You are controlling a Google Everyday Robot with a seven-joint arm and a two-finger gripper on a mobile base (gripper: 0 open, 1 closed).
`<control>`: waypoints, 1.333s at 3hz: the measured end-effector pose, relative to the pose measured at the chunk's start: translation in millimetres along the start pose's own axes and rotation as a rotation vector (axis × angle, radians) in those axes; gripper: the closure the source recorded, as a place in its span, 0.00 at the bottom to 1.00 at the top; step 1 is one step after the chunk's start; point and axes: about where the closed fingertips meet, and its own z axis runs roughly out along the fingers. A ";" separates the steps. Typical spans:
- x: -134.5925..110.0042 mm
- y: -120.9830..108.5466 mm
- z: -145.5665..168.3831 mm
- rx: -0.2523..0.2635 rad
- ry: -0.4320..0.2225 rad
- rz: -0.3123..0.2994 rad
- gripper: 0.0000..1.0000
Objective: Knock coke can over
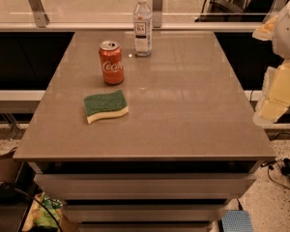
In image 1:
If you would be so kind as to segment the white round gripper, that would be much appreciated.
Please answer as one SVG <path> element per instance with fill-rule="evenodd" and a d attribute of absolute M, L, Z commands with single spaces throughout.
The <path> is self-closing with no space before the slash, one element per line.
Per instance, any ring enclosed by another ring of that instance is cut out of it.
<path fill-rule="evenodd" d="M 290 60 L 290 1 L 277 16 L 255 29 L 252 37 L 260 41 L 273 40 L 273 52 Z M 267 68 L 253 123 L 258 126 L 276 123 L 289 107 L 290 61 L 284 61 L 277 69 Z"/>

